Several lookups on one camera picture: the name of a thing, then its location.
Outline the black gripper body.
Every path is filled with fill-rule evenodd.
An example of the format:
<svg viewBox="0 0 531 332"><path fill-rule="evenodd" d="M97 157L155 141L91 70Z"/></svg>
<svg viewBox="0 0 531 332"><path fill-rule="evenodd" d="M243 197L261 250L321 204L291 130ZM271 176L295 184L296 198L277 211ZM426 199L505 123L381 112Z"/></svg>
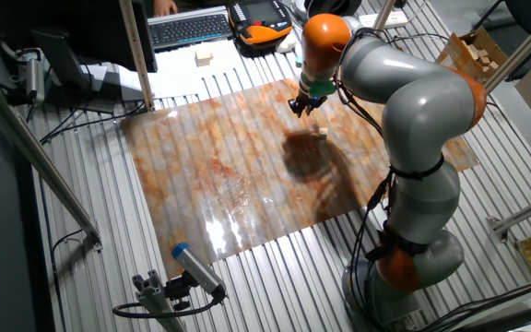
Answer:
<svg viewBox="0 0 531 332"><path fill-rule="evenodd" d="M308 95L299 94L295 99L301 103L303 110L308 106L315 109L319 108L326 101L326 96L311 98Z"/></svg>

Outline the person's hand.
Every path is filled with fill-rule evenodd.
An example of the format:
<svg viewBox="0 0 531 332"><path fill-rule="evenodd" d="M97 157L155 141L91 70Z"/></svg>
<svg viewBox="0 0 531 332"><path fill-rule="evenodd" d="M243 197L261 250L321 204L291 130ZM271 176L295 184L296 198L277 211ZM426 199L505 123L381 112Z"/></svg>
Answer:
<svg viewBox="0 0 531 332"><path fill-rule="evenodd" d="M164 17L178 12L179 9L174 0L153 0L153 15L155 17Z"/></svg>

